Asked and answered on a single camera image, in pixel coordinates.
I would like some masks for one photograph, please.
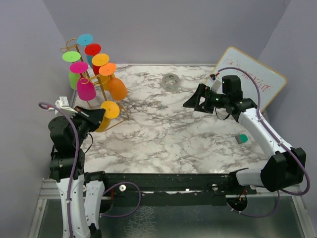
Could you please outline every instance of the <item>green eraser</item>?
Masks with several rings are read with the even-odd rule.
[[[248,137],[245,134],[236,135],[235,138],[236,138],[238,144],[242,144],[242,143],[248,141]]]

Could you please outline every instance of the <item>marble table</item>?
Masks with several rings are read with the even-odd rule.
[[[266,163],[263,151],[232,117],[222,121],[215,115],[182,107],[211,71],[211,66],[117,65],[115,75],[128,89],[122,104],[130,120],[108,131],[92,133],[94,143],[86,154],[85,171],[228,173],[245,167],[262,168]],[[167,73],[181,79],[175,93],[161,86]],[[104,101],[100,87],[96,90],[96,99],[90,101],[93,108]],[[78,97],[75,105],[89,108]],[[225,111],[218,112],[219,117],[226,116]],[[239,145],[234,137],[238,134],[246,134],[248,142]],[[90,144],[88,137],[82,149],[85,151]]]

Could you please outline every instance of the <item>white knob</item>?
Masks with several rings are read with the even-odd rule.
[[[123,184],[123,185],[120,185],[120,187],[119,187],[119,190],[121,191],[121,192],[124,192],[125,190],[127,189],[127,187]]]

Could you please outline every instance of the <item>red disc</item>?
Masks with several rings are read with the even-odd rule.
[[[95,56],[101,51],[101,46],[97,43],[92,43],[85,48],[85,53],[89,56]]]

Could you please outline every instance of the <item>whiteboard yellow frame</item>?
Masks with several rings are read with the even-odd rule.
[[[251,56],[247,55],[246,53],[242,52],[241,50],[233,47],[233,46],[230,46],[226,49],[226,51],[223,53],[223,55],[221,56],[220,60],[218,61],[217,65],[213,68],[213,71],[211,72],[211,74],[213,74],[214,70],[218,67],[218,64],[221,62],[222,58],[224,57],[224,55],[227,53],[227,51],[230,49],[230,48],[233,48],[235,49],[236,51],[244,54],[245,56],[249,57],[250,59],[254,60],[255,62],[259,63],[260,65],[264,66],[265,68],[273,71],[274,73],[278,74],[279,76],[281,76],[282,78],[285,79],[285,83],[284,85],[280,88],[280,90],[272,97],[272,99],[265,105],[265,107],[262,109],[262,112],[266,109],[266,107],[273,101],[273,99],[276,97],[276,95],[285,87],[285,85],[287,84],[287,78],[285,76],[283,76],[282,74],[280,74],[279,72],[276,72],[274,69],[268,67],[267,65],[261,63],[260,61],[252,58]]]

